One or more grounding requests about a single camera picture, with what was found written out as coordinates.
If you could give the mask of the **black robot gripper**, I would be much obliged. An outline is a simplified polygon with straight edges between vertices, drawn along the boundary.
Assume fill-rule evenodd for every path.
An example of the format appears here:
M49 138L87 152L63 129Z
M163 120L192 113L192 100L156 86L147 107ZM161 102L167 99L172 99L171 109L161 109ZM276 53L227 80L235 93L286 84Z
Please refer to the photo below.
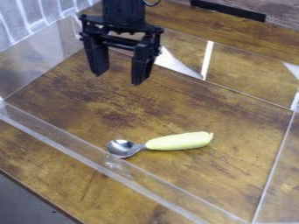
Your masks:
M91 72L100 76L109 68L108 47L135 50L132 83L140 85L149 77L159 55L164 29L145 22L145 7L160 3L145 0L103 0L101 15L81 14L83 41Z

